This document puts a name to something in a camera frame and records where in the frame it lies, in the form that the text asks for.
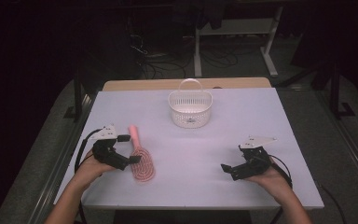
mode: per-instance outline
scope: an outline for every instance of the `table surface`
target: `table surface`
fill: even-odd
[[[278,139],[265,150],[289,167],[294,191],[303,205],[307,209],[324,206],[275,89],[207,89],[213,95],[212,115],[198,129],[179,128],[172,122],[168,105],[172,91],[99,92],[74,155],[81,140],[93,130],[114,123],[117,134],[127,134],[134,124],[141,144],[152,155],[156,175],[140,183],[132,177],[130,167],[103,174],[84,193],[84,205],[112,209],[276,207],[263,189],[248,181],[233,181],[220,166],[245,163],[238,145],[256,135]],[[87,143],[84,154],[92,144]],[[131,142],[116,143],[115,147],[126,157],[133,151]],[[75,159],[57,199],[74,174]]]

